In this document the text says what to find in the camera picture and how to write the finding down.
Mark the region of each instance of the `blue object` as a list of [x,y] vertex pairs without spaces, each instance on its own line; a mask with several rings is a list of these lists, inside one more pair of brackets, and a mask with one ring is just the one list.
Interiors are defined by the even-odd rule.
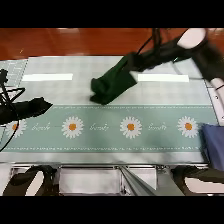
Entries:
[[212,167],[224,171],[224,127],[205,124],[202,131],[207,145],[205,153]]

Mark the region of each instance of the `dark green cloth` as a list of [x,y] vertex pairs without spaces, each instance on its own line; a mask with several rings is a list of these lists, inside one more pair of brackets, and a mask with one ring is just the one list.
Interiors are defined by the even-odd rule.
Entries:
[[95,95],[90,101],[106,105],[121,95],[124,91],[137,84],[135,79],[125,68],[128,57],[124,56],[114,67],[102,77],[91,80],[91,90]]

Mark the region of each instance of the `green table runner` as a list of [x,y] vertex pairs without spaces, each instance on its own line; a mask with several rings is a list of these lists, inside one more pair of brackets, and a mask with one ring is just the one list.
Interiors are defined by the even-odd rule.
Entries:
[[[192,152],[201,125],[217,124],[209,105],[53,106],[22,120],[5,152]],[[7,125],[1,145],[16,122]]]

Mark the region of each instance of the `red wooden floor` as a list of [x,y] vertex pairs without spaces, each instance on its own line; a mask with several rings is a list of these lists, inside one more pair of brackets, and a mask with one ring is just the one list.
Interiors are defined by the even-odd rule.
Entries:
[[[172,38],[185,28],[169,31]],[[224,32],[208,31],[224,52]],[[0,28],[0,60],[30,56],[125,55],[136,51],[151,36],[151,28]],[[162,33],[163,42],[167,36]],[[144,50],[152,47],[149,44]]]

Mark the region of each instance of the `daisy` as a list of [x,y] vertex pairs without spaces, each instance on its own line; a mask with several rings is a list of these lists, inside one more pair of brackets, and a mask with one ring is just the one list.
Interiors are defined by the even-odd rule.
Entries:
[[179,119],[177,127],[185,137],[194,138],[198,134],[198,125],[194,118],[182,117]]
[[61,131],[64,132],[63,135],[66,135],[66,138],[75,138],[82,134],[83,126],[83,121],[78,117],[69,117],[63,122]]
[[130,139],[139,136],[141,134],[140,130],[142,130],[140,121],[134,117],[126,117],[123,119],[120,127],[120,131],[123,131],[123,135]]
[[[17,127],[17,121],[13,121],[6,126],[5,130],[6,130],[6,134],[8,135],[9,138],[11,137],[13,132],[15,131],[16,127]],[[20,135],[22,135],[24,130],[26,130],[26,121],[21,120],[21,121],[19,121],[19,127],[16,130],[16,133],[15,133],[14,137],[17,138]]]

